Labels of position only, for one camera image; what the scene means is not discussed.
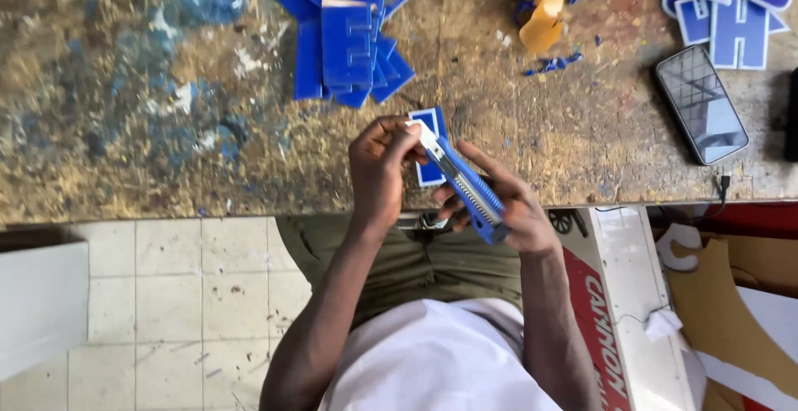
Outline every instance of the smartphone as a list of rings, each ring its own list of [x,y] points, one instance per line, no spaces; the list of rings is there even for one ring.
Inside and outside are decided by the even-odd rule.
[[[748,145],[743,123],[702,46],[664,60],[654,74],[699,163],[711,165]]]

